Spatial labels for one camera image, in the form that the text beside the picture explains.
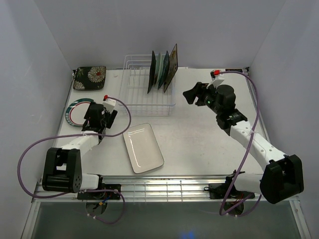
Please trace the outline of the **cream square flower plate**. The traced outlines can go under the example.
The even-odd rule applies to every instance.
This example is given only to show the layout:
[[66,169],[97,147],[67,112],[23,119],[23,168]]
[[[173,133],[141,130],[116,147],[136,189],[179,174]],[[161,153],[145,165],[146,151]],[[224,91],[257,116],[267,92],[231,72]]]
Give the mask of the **cream square flower plate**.
[[170,56],[169,56],[169,70],[167,77],[164,82],[163,92],[165,93],[178,70],[178,55],[177,55],[177,44],[175,44]]

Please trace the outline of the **teal square plate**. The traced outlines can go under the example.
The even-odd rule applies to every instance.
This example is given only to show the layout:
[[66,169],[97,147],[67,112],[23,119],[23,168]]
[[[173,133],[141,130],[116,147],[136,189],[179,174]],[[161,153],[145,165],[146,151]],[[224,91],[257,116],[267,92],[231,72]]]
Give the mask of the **teal square plate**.
[[163,84],[167,78],[168,71],[169,71],[169,65],[170,65],[170,60],[169,60],[169,53],[167,51],[165,54],[164,60],[163,60],[163,68],[162,68],[161,77],[159,79],[158,90],[163,86]]

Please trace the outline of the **round white green-rimmed plate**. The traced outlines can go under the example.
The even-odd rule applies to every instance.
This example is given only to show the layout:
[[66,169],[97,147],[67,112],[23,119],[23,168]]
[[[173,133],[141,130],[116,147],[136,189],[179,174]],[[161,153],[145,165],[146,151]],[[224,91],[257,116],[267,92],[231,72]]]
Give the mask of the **round white green-rimmed plate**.
[[82,127],[85,122],[84,116],[93,101],[90,98],[81,98],[72,102],[65,112],[67,123],[74,127]]

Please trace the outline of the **black floral plate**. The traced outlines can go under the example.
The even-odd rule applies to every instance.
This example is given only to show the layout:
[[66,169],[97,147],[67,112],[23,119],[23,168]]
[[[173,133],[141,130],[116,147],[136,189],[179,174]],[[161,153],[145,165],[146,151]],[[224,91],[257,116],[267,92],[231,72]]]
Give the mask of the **black floral plate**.
[[105,66],[78,67],[73,70],[73,89],[77,91],[96,91],[104,87]]
[[155,55],[155,52],[152,51],[151,66],[150,66],[150,72],[149,72],[149,84],[148,84],[147,94],[150,93],[150,91],[151,91],[151,89],[152,89],[152,87],[154,85],[156,64],[157,64],[156,55]]

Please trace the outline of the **mint green round flower plate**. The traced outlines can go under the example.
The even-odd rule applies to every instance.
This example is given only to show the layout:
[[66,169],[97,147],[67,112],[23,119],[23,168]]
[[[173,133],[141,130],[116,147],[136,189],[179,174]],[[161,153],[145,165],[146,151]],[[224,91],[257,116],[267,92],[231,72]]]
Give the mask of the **mint green round flower plate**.
[[156,57],[156,69],[155,69],[155,78],[153,86],[157,86],[160,80],[162,68],[163,68],[163,57],[164,55],[160,52]]

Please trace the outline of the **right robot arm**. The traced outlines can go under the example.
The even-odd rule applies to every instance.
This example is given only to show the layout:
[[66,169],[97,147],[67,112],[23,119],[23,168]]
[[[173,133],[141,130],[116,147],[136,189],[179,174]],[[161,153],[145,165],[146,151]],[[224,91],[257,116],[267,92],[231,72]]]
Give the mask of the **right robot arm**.
[[231,198],[243,191],[257,193],[271,203],[304,191],[302,161],[276,149],[259,133],[255,133],[247,118],[236,109],[234,89],[229,85],[215,87],[202,82],[183,92],[187,103],[207,106],[216,113],[218,126],[239,142],[258,162],[263,175],[237,171],[227,176],[225,192]]

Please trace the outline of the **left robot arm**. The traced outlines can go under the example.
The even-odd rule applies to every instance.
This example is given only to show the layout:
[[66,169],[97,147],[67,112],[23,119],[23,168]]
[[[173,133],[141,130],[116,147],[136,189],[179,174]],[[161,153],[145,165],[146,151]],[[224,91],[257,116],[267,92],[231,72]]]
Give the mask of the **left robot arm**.
[[115,105],[115,100],[101,104],[91,102],[84,116],[80,136],[60,148],[48,149],[42,177],[45,191],[77,193],[88,190],[95,199],[105,195],[106,187],[99,182],[99,175],[82,173],[81,159],[101,143],[106,129],[111,128],[117,115]]

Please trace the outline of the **white rectangular plate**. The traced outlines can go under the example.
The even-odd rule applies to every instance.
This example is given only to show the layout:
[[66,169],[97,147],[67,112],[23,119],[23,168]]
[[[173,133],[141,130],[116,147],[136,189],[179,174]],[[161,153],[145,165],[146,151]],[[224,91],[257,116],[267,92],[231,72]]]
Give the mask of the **white rectangular plate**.
[[164,165],[164,158],[149,123],[130,127],[123,138],[134,173],[148,172]]

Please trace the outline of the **dark label sticker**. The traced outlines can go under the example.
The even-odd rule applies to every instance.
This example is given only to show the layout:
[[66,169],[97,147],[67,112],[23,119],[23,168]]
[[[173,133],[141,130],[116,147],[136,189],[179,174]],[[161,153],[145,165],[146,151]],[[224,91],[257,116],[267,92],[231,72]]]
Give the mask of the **dark label sticker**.
[[233,68],[231,68],[231,69],[225,69],[225,71],[226,71],[226,72],[228,72],[228,71],[234,71],[234,72],[243,73],[243,70],[242,70],[242,69],[233,69]]

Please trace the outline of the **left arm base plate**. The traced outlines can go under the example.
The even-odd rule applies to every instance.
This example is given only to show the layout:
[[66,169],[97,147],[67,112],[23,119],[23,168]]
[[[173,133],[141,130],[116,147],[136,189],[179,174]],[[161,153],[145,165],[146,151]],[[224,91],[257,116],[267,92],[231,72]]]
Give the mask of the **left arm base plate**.
[[[102,183],[101,189],[108,189],[121,192],[121,184],[104,184]],[[114,192],[86,192],[86,193],[79,193],[77,195],[78,200],[119,200],[121,196]]]

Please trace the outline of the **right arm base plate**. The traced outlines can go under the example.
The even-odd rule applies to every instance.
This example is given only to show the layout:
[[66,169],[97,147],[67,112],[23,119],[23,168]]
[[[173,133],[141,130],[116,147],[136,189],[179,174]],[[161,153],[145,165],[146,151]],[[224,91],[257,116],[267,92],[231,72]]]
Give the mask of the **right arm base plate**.
[[[210,183],[208,186],[204,187],[203,190],[209,193],[210,199],[223,199],[227,190],[228,185],[226,183]],[[238,191],[233,188],[231,189],[228,199],[244,199],[249,196],[249,199],[254,199],[255,194],[247,191]]]

